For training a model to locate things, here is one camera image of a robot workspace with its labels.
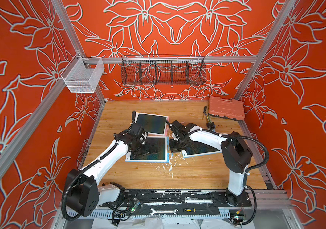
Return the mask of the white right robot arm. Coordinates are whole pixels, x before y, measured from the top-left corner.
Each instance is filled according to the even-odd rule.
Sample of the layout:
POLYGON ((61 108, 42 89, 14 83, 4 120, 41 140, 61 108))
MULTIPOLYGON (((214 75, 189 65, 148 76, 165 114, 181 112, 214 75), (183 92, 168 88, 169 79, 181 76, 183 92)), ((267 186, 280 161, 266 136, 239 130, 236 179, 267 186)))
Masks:
POLYGON ((268 149, 256 139, 242 136, 237 132, 220 134, 215 131, 201 128, 189 123, 184 126, 177 120, 170 123, 166 121, 172 131, 173 138, 170 139, 170 149, 184 151, 193 142, 203 143, 216 149, 220 149, 225 165, 229 169, 229 183, 226 188, 226 200, 230 206, 237 206, 242 202, 243 194, 247 186, 247 177, 251 170, 260 168, 269 161, 268 149), (258 144, 264 151, 265 157, 262 162, 249 166, 253 152, 246 140, 258 144))

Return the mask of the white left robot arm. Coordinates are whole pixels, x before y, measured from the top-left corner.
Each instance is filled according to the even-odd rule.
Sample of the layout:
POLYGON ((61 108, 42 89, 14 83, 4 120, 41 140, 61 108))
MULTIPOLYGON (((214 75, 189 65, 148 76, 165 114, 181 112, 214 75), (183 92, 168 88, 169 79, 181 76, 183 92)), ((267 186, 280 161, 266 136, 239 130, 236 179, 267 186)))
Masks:
POLYGON ((114 134, 112 143, 93 162, 68 173, 61 202, 61 213, 66 220, 89 216, 97 206, 106 206, 121 214, 132 211, 132 207, 120 210, 112 206, 122 193, 119 186, 110 184, 99 190, 98 185, 109 169, 127 153, 136 158, 156 152, 154 146, 146 142, 148 133, 135 122, 135 116, 133 111, 129 128, 114 134))

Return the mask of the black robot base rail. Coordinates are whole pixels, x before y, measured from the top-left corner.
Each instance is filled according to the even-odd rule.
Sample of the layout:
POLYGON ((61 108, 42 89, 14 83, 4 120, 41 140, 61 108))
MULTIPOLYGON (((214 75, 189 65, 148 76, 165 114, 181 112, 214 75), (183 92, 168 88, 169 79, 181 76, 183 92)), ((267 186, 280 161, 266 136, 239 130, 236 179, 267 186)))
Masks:
POLYGON ((125 205, 132 201, 140 201, 151 205, 198 204, 215 207, 233 207, 228 201, 226 191, 221 189, 126 189, 117 201, 110 205, 115 207, 124 199, 130 198, 125 205))

